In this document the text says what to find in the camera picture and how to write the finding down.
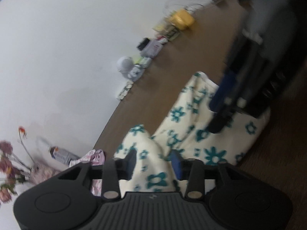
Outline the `white tin box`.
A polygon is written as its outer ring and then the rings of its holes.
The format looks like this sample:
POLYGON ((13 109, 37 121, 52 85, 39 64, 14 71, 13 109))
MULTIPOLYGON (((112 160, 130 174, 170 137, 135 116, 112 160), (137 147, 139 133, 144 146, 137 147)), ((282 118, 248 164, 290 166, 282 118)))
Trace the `white tin box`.
POLYGON ((140 51, 142 57, 154 59, 163 48, 163 45, 156 39, 152 39, 149 43, 140 51))

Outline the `white power strip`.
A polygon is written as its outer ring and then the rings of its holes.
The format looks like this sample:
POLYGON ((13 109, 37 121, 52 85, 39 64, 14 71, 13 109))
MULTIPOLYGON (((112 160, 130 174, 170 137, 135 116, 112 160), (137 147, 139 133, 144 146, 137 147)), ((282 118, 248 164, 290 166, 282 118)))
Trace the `white power strip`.
POLYGON ((120 91, 118 96, 116 97, 118 100, 123 100, 127 94, 130 92, 131 88, 133 87, 134 82, 132 81, 127 81, 123 89, 120 91))

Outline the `green white small boxes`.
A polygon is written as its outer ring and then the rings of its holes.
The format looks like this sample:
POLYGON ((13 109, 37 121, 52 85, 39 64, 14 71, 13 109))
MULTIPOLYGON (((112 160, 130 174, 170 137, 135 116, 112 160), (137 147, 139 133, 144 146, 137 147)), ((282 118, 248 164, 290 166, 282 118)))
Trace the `green white small boxes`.
POLYGON ((140 57, 135 65, 138 65, 142 69, 146 69, 152 63, 152 59, 149 57, 140 57))

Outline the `pink purple vase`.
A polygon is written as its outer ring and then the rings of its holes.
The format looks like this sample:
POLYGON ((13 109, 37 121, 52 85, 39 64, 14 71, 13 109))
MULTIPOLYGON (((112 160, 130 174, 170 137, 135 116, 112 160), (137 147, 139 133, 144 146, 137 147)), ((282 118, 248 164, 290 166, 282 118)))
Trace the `pink purple vase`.
POLYGON ((44 165, 42 163, 35 163, 31 169, 31 173, 29 176, 29 182, 38 185, 59 173, 58 170, 44 165))

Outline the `pink floral garment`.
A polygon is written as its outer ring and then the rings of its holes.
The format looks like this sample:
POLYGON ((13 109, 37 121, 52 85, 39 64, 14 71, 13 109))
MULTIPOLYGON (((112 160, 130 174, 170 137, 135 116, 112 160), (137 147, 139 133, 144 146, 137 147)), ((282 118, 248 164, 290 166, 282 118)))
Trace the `pink floral garment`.
POLYGON ((102 195, 102 175, 99 174, 100 169, 96 167, 102 167, 105 162, 105 154, 103 150, 91 150, 87 152, 84 156, 77 158, 76 160, 71 160, 69 167, 73 167, 79 163, 90 163, 90 179, 91 179, 91 193, 94 196, 102 195))

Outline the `yellow mug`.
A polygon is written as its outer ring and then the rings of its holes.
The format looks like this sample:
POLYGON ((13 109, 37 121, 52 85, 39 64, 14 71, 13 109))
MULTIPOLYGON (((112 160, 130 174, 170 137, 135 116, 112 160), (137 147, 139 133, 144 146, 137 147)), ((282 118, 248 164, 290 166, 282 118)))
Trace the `yellow mug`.
POLYGON ((190 28, 195 22, 194 17, 185 9, 178 10, 172 16, 172 23, 179 29, 185 30, 190 28))

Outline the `white astronaut figurine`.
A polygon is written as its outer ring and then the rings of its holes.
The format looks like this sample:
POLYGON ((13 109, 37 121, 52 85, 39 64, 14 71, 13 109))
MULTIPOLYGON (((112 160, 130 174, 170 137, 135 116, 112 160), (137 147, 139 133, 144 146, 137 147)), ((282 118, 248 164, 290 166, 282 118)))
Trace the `white astronaut figurine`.
POLYGON ((121 57, 116 65, 122 76, 132 82, 136 82, 145 71, 141 65, 135 64, 131 57, 121 57))

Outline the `cream green floral dress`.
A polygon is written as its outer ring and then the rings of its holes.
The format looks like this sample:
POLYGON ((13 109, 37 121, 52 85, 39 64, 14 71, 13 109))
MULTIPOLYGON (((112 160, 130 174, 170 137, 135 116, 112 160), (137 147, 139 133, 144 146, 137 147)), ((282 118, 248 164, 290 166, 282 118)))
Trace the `cream green floral dress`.
POLYGON ((265 128, 270 112, 259 118, 236 113, 217 134, 206 131, 213 116, 209 102, 218 89, 203 72, 195 73, 181 90, 177 101, 153 135, 142 124, 132 127, 114 154, 124 158, 136 150, 136 165, 131 180, 119 182, 126 192, 184 193, 186 181, 179 181, 171 167, 174 149, 185 158, 199 159, 206 165, 226 161, 236 165, 265 128))

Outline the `plastic drink bottle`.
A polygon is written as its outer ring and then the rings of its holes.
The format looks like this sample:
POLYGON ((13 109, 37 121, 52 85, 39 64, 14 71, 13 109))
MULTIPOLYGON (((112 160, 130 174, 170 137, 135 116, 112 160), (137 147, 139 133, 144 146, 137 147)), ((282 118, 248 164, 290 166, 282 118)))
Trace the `plastic drink bottle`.
POLYGON ((57 146, 50 147, 49 153, 51 158, 66 166, 69 166, 71 161, 78 160, 80 158, 79 156, 67 151, 66 149, 59 148, 57 146))

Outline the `black charger block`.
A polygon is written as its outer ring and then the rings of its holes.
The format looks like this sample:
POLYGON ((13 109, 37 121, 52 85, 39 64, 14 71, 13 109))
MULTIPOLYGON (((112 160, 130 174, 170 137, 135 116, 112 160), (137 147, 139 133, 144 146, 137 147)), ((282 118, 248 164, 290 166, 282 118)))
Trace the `black charger block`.
POLYGON ((142 51, 149 43, 150 43, 150 39, 149 38, 143 38, 143 40, 137 45, 137 49, 139 51, 142 51))

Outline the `glass cup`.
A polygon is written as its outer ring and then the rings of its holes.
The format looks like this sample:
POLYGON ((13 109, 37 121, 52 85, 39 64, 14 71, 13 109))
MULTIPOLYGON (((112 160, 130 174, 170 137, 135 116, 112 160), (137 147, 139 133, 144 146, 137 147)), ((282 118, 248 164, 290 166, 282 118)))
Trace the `glass cup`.
POLYGON ((172 24, 165 24, 160 34, 166 37, 168 41, 173 41, 180 35, 180 31, 172 24))

